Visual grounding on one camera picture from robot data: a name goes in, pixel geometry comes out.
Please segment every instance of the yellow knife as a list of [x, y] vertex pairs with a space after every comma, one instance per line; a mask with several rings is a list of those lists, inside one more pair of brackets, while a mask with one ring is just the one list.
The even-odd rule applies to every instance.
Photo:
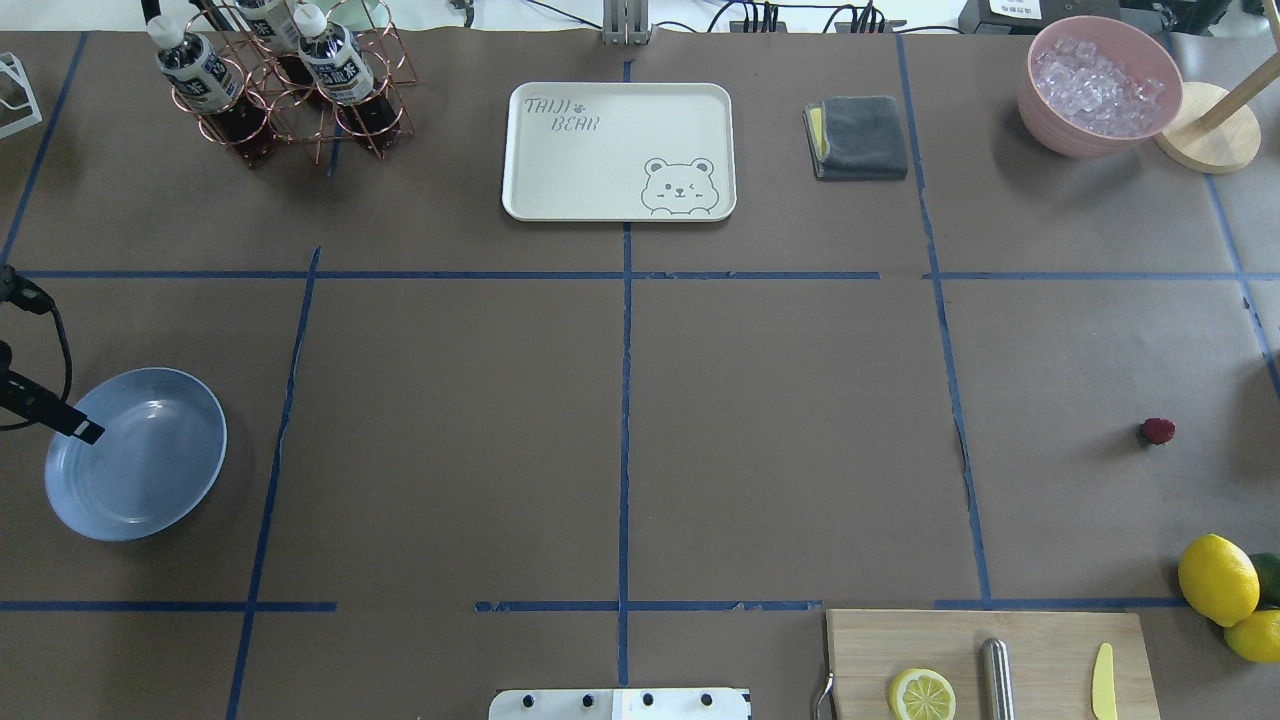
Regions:
[[1098, 648], [1098, 659], [1093, 661], [1093, 715], [1098, 720], [1117, 720], [1119, 717], [1111, 643], [1102, 643]]

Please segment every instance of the metal hook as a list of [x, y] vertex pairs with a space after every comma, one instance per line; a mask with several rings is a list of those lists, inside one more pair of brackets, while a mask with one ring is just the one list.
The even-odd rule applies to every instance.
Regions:
[[[836, 674], [827, 673], [827, 684], [822, 688], [822, 693], [818, 694], [818, 700], [813, 702], [813, 720], [822, 720], [819, 711], [822, 710], [822, 701], [831, 697], [831, 691], [836, 687]], [[832, 717], [835, 717], [835, 707], [832, 707]]]

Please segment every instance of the gray towel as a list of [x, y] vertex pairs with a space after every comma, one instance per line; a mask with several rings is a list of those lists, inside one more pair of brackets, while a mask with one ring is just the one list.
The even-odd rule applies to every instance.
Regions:
[[906, 177], [902, 122], [892, 97], [829, 97], [805, 105], [804, 119], [818, 179]]

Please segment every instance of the lemon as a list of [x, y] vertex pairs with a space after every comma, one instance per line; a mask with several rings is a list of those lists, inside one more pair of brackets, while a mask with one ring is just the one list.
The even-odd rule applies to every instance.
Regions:
[[951, 720], [956, 715], [956, 693], [942, 675], [911, 667], [893, 678], [888, 706], [897, 720]]
[[1230, 628], [1258, 607], [1258, 573], [1243, 550], [1219, 536], [1196, 538], [1178, 561], [1178, 584], [1197, 612]]
[[1280, 662], [1280, 610], [1258, 610], [1222, 632], [1226, 644], [1252, 662]]

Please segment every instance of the raspberry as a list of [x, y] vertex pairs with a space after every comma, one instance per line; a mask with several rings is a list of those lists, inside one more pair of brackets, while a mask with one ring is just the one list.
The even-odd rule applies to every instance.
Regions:
[[1149, 442], [1151, 445], [1165, 445], [1166, 442], [1174, 439], [1174, 427], [1172, 420], [1166, 420], [1164, 418], [1147, 418], [1142, 425], [1138, 427], [1138, 437]]

